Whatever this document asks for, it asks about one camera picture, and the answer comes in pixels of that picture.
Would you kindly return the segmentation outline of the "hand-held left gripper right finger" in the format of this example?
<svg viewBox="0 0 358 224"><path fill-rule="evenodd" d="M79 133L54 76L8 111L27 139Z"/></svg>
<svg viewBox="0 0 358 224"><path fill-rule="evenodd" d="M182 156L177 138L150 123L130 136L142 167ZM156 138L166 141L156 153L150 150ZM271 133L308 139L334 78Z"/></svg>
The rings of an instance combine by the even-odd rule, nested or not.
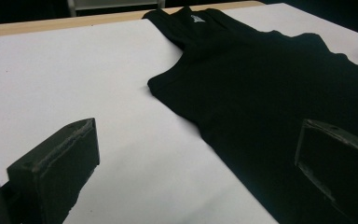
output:
<svg viewBox="0 0 358 224"><path fill-rule="evenodd" d="M295 165L324 197L358 224L358 137L319 120L303 121Z"/></svg>

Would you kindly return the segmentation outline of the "grey metal frame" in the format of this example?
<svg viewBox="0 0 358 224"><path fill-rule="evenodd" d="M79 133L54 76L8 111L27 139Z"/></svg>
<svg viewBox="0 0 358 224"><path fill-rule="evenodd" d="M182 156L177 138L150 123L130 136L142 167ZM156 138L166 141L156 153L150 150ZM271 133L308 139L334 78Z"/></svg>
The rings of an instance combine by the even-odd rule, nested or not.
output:
<svg viewBox="0 0 358 224"><path fill-rule="evenodd" d="M66 0L72 17L80 10L156 6L164 8L166 0Z"/></svg>

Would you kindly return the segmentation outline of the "black tank top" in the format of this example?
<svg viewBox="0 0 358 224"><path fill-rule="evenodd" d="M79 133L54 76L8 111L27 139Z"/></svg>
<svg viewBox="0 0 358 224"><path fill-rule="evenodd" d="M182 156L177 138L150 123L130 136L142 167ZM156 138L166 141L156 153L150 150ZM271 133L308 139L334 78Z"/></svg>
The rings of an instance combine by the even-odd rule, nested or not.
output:
<svg viewBox="0 0 358 224"><path fill-rule="evenodd" d="M182 51L151 93L201 138L279 224L352 224L295 165L303 121L358 137L358 64L316 34L260 32L216 9L146 14Z"/></svg>

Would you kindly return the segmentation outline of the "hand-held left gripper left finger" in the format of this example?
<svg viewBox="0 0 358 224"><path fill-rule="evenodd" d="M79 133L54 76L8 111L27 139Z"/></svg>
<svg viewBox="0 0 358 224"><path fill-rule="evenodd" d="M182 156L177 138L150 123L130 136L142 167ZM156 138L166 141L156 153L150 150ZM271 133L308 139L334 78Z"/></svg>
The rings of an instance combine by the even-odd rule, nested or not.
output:
<svg viewBox="0 0 358 224"><path fill-rule="evenodd" d="M7 168L21 224L62 224L100 164L94 118L70 123Z"/></svg>

